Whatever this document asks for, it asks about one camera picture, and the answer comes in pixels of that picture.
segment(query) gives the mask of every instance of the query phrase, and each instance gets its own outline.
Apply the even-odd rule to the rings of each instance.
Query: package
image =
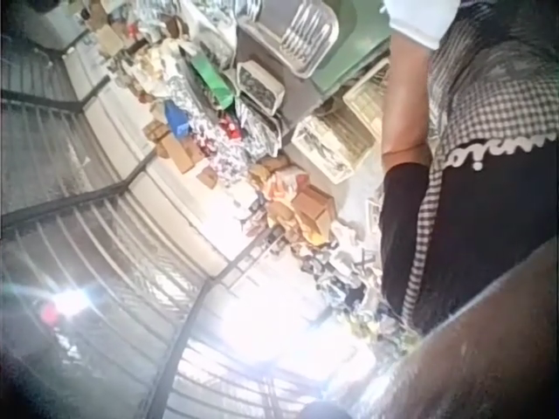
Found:
[[[175,105],[172,100],[165,100],[163,106],[165,108],[165,118],[171,131],[178,140],[182,140],[190,132],[189,115]]]
[[[270,171],[260,164],[253,164],[248,169],[248,182],[256,190],[262,190],[270,176]]]
[[[169,133],[169,127],[158,120],[152,120],[143,128],[143,133],[151,142],[158,142]]]
[[[278,155],[277,157],[264,157],[259,161],[259,165],[264,166],[270,173],[277,172],[289,166],[289,159],[286,155]]]
[[[155,120],[158,120],[162,124],[167,125],[167,117],[165,116],[165,105],[163,105],[163,102],[157,101],[156,103],[153,103],[149,108],[149,111],[151,112]]]
[[[296,166],[290,166],[270,176],[262,193],[268,201],[290,203],[307,184],[308,173]]]
[[[158,157],[161,157],[162,159],[169,158],[169,153],[167,153],[167,149],[161,144],[161,142],[155,144],[155,153],[157,154]]]
[[[205,158],[202,149],[196,144],[193,138],[188,138],[182,141],[182,144],[184,150],[186,151],[186,154],[189,155],[190,159],[194,164],[199,163]]]
[[[292,205],[305,239],[315,246],[329,242],[330,225],[336,218],[334,198],[307,185]]]
[[[114,57],[124,48],[124,42],[108,24],[104,24],[95,31],[95,35],[101,50],[109,57]]]
[[[179,172],[184,174],[194,168],[194,163],[186,153],[186,150],[184,150],[183,144],[181,144],[173,134],[169,133],[165,135],[161,140],[161,144],[165,147],[165,150],[167,150],[170,159],[175,163]]]
[[[90,31],[95,32],[101,29],[108,22],[108,16],[100,0],[92,0],[89,4],[89,18],[86,25]]]
[[[293,210],[287,207],[285,204],[279,202],[268,203],[266,205],[266,211],[268,212],[268,216],[271,216],[275,219],[282,218],[286,221],[289,221],[295,218]]]
[[[206,185],[209,189],[214,189],[217,185],[217,172],[208,166],[197,176],[198,181]]]

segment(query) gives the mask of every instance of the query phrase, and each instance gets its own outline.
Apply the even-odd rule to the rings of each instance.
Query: metal fence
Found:
[[[154,153],[122,179],[95,138],[82,111],[106,80],[78,100],[61,54],[14,38],[2,74],[2,350],[35,403],[68,418],[287,419],[319,398],[319,382],[274,367],[285,351],[255,365],[216,332],[277,231],[210,278],[128,190]]]

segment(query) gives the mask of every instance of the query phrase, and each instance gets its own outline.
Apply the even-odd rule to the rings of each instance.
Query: metal tray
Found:
[[[283,3],[282,11],[273,3],[246,0],[235,8],[238,25],[295,76],[308,79],[338,38],[338,19],[321,0]]]

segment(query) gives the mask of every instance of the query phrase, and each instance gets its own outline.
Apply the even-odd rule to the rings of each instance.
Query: brown cardboard box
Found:
[[[143,128],[143,133],[149,141],[158,142],[169,133],[169,127],[158,120],[152,120]]]
[[[270,173],[286,168],[291,163],[286,155],[278,155],[278,157],[263,157],[259,161],[260,166],[264,166]]]
[[[161,144],[161,142],[155,144],[155,153],[157,154],[158,157],[161,157],[162,159],[169,158],[169,153],[167,153],[167,149]]]
[[[210,189],[214,189],[217,185],[217,172],[208,166],[204,168],[197,176],[198,180]]]
[[[327,243],[335,220],[334,198],[313,185],[307,185],[292,201],[305,238],[315,245]]]
[[[184,174],[194,168],[194,163],[184,150],[183,144],[181,144],[173,134],[169,133],[163,137],[161,144],[167,150],[169,157],[175,163],[179,172]]]
[[[279,202],[271,202],[266,205],[266,211],[272,218],[282,218],[289,221],[295,217],[293,210]]]
[[[108,24],[104,24],[95,31],[95,35],[97,35],[97,42],[99,42],[101,50],[109,57],[114,57],[124,48],[124,42]]]
[[[101,29],[108,22],[107,13],[99,0],[92,0],[89,4],[89,16],[86,25],[93,32]]]
[[[149,111],[153,115],[155,120],[158,120],[162,124],[167,125],[167,117],[165,116],[165,105],[163,102],[155,102],[149,108]]]
[[[186,154],[189,155],[190,159],[194,164],[199,163],[205,158],[204,153],[202,153],[202,149],[196,144],[196,142],[192,138],[188,138],[183,141],[183,147],[186,151]]]

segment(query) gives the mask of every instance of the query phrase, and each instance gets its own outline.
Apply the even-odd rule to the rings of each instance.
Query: iron bar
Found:
[[[63,112],[81,113],[84,111],[89,101],[97,96],[110,80],[111,79],[108,76],[105,76],[82,100],[53,100],[35,96],[33,94],[13,92],[5,89],[2,89],[0,94],[2,95],[2,100],[20,102],[32,106],[47,107]]]
[[[49,201],[47,203],[40,203],[28,208],[17,209],[4,216],[0,220],[2,225],[2,236],[8,229],[12,229],[21,223],[27,223],[32,220],[49,216],[58,213],[62,210],[67,210],[72,207],[84,205],[86,203],[94,203],[102,199],[108,199],[114,196],[120,196],[128,190],[130,184],[135,178],[148,166],[148,164],[155,158],[155,149],[152,149],[142,161],[130,172],[130,174],[123,181],[117,182],[113,185],[106,186],[105,188],[97,189],[91,192],[74,196],[64,196],[62,198]]]
[[[173,389],[173,383],[175,381],[176,372],[178,369],[178,364],[183,357],[183,351],[186,348],[189,338],[192,333],[192,328],[204,307],[204,301],[210,290],[220,281],[222,281],[229,273],[237,269],[237,265],[251,252],[259,246],[270,234],[273,233],[272,229],[264,229],[260,234],[258,234],[227,266],[214,278],[207,280],[200,293],[197,296],[196,302],[192,306],[186,320],[179,334],[176,337],[175,343],[170,347],[169,359],[162,370],[161,376],[156,382],[153,394],[147,399],[148,406],[147,414],[144,416],[146,419],[162,419],[165,409],[167,408],[167,402],[169,395]]]

